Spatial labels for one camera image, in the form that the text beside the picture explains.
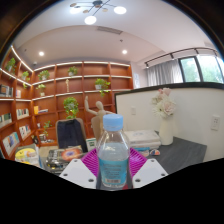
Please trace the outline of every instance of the white wall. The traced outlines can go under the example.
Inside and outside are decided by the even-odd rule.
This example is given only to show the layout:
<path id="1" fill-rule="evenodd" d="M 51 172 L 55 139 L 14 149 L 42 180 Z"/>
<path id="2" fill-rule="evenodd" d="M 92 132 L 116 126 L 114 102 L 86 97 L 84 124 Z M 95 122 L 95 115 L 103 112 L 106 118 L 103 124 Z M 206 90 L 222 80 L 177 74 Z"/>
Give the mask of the white wall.
<path id="1" fill-rule="evenodd" d="M 140 81 L 140 88 L 147 87 L 148 86 L 148 76 L 146 74 L 145 69 L 142 69 L 135 62 L 131 62 L 131 69 L 132 69 L 133 82 L 135 81 L 134 74 L 138 74 L 139 81 Z"/>
<path id="2" fill-rule="evenodd" d="M 117 113 L 124 116 L 126 130 L 159 131 L 160 118 L 154 116 L 151 104 L 157 91 L 117 96 Z M 224 157 L 224 91 L 211 88 L 172 89 L 177 103 L 173 117 L 174 136 L 207 145 L 204 162 Z M 131 115 L 131 107 L 136 115 Z M 211 130 L 212 115 L 220 116 L 219 130 Z"/>

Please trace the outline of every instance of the bottle cap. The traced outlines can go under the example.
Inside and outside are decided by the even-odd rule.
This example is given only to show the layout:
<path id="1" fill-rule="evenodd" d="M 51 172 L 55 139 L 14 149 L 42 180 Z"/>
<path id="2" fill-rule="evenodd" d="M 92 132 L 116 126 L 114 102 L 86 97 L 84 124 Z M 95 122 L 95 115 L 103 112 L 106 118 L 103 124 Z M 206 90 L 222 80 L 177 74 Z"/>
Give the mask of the bottle cap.
<path id="1" fill-rule="evenodd" d="M 106 131 L 118 131 L 123 128 L 123 116 L 120 114 L 107 114 L 103 116 L 103 127 Z"/>

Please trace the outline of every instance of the cabinet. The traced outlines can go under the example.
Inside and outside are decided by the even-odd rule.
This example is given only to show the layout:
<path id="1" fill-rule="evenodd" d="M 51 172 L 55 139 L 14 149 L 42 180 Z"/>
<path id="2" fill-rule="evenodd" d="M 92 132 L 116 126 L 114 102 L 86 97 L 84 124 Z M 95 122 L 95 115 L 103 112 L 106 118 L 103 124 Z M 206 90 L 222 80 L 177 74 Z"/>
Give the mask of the cabinet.
<path id="1" fill-rule="evenodd" d="M 80 61 L 50 65 L 32 71 L 31 69 L 27 69 L 25 63 L 17 57 L 17 54 L 14 52 L 15 51 L 11 49 L 3 62 L 0 71 L 0 84 L 13 87 L 15 90 L 20 90 L 21 98 L 16 98 L 15 91 L 11 98 L 0 98 L 1 108 L 4 108 L 0 113 L 11 112 L 13 117 L 13 122 L 11 124 L 0 129 L 0 142 L 3 151 L 4 145 L 2 140 L 7 136 L 6 134 L 11 131 L 16 131 L 20 139 L 20 145 L 31 144 L 32 139 L 30 136 L 35 134 L 39 138 L 39 134 L 43 133 L 44 123 L 48 120 L 50 120 L 52 124 L 52 127 L 48 128 L 48 138 L 54 139 L 55 141 L 51 143 L 40 143 L 40 146 L 57 145 L 55 123 L 57 120 L 66 119 L 67 117 L 63 105 L 63 101 L 67 97 L 74 97 L 78 101 L 79 112 L 77 117 L 82 118 L 84 121 L 87 138 L 92 138 L 94 137 L 91 128 L 91 118 L 93 115 L 85 111 L 85 97 L 88 96 L 91 110 L 98 111 L 96 102 L 101 101 L 105 110 L 115 112 L 114 94 L 133 89 L 130 65 L 111 62 Z M 16 59 L 16 71 L 14 75 L 9 74 L 4 69 L 7 61 L 12 57 Z M 76 66 L 78 72 L 74 77 L 69 77 L 68 69 L 72 66 Z M 43 70 L 48 70 L 50 77 L 47 80 L 40 81 L 38 74 Z M 30 74 L 30 81 L 26 81 L 26 89 L 23 88 L 24 81 L 22 80 L 22 73 L 24 71 L 28 71 Z M 95 81 L 97 78 L 102 78 L 111 83 L 108 89 L 109 92 L 105 93 L 104 97 L 101 97 L 100 92 L 95 89 Z M 66 80 L 69 80 L 69 90 L 67 89 Z M 37 86 L 42 83 L 46 86 L 44 97 L 41 97 L 39 89 L 36 89 Z M 48 112 L 35 115 L 34 106 L 39 106 L 41 110 L 48 109 Z M 25 108 L 29 109 L 29 116 L 18 120 L 16 117 L 16 109 Z M 26 123 L 29 124 L 31 133 L 25 139 L 22 139 L 19 127 Z M 8 159 L 14 159 L 13 155 L 5 156 Z"/>

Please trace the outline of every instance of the curtain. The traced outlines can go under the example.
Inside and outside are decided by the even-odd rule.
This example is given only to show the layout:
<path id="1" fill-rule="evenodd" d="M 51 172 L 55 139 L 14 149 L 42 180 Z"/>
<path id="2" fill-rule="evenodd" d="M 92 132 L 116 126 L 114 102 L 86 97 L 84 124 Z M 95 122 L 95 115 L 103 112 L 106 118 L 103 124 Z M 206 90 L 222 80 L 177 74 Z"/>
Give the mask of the curtain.
<path id="1" fill-rule="evenodd" d="M 183 82 L 177 59 L 149 67 L 147 74 L 149 86 Z"/>

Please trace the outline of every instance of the plastic bottle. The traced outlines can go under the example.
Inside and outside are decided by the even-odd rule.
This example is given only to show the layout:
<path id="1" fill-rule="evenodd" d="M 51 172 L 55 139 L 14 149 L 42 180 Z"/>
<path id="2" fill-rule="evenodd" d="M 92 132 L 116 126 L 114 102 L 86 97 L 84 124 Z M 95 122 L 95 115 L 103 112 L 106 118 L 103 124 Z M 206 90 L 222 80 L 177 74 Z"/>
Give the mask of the plastic bottle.
<path id="1" fill-rule="evenodd" d="M 122 188 L 127 180 L 130 155 L 129 139 L 122 131 L 123 116 L 119 114 L 104 115 L 103 127 L 104 132 L 96 146 L 101 183 L 111 190 Z"/>

